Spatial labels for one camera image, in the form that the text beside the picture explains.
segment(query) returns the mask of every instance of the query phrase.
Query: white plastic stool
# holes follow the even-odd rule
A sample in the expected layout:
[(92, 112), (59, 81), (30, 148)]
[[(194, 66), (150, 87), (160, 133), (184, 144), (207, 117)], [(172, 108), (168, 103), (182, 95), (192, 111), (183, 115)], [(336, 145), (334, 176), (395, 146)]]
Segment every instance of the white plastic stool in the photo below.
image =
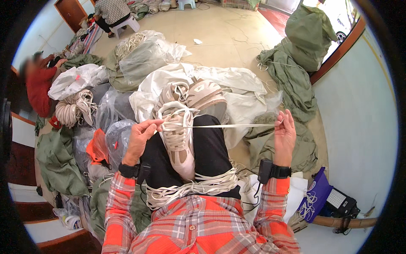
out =
[(186, 4), (190, 4), (192, 9), (196, 8), (196, 3), (194, 0), (178, 0), (179, 10), (184, 10)]
[(115, 33), (117, 35), (117, 39), (120, 39), (119, 30), (122, 30), (121, 28), (126, 25), (129, 25), (132, 28), (132, 30), (134, 30), (134, 32), (137, 32), (138, 30), (140, 30), (140, 24), (138, 24), (138, 22), (135, 20), (133, 15), (130, 15), (130, 17), (128, 19), (126, 19), (119, 25), (112, 28), (113, 33)]

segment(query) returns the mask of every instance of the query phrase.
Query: left hand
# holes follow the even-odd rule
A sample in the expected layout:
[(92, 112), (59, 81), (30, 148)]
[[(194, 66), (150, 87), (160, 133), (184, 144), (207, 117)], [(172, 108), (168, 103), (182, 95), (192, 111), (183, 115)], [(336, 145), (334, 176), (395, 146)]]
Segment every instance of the left hand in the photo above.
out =
[(147, 120), (132, 126), (128, 149), (121, 161), (123, 165), (134, 166), (137, 164), (138, 159), (144, 153), (147, 140), (154, 135), (155, 130), (162, 131), (160, 125), (163, 122), (162, 119)]

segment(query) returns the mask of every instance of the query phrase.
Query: right hand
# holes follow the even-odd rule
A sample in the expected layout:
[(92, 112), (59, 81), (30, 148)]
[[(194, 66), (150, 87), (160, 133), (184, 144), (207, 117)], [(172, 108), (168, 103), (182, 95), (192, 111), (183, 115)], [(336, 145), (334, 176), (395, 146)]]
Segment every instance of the right hand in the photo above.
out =
[(286, 109), (285, 113), (279, 111), (275, 121), (275, 156), (273, 161), (275, 165), (290, 167), (295, 142), (296, 130), (292, 114), (289, 109)]
[(144, 153), (147, 140), (154, 135), (156, 130), (162, 131), (160, 125), (163, 122), (162, 119), (147, 120), (132, 126), (128, 149), (121, 161), (123, 165), (134, 166), (137, 164), (138, 159)]
[(64, 62), (66, 62), (66, 61), (68, 61), (68, 59), (61, 59), (61, 60), (59, 60), (59, 61), (55, 64), (55, 66), (56, 66), (57, 68), (59, 68), (59, 67), (61, 67), (61, 65), (62, 65)]

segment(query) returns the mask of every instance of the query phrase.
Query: red sweater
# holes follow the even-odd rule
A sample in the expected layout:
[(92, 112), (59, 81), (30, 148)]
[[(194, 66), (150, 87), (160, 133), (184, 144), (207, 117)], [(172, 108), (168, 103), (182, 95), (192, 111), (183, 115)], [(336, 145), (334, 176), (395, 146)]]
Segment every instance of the red sweater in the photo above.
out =
[(56, 69), (56, 67), (38, 69), (33, 75), (27, 77), (28, 100), (40, 117), (47, 117), (49, 115), (52, 99), (48, 96), (48, 91), (52, 85), (51, 81), (56, 73)]

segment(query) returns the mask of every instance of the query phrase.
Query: woman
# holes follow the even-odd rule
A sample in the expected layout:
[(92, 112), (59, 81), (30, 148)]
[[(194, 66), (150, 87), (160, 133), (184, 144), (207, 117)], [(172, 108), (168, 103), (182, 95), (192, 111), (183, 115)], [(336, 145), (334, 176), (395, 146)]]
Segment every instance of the woman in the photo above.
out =
[(108, 37), (114, 37), (110, 27), (115, 27), (130, 17), (130, 9), (123, 0), (96, 0), (95, 20)]

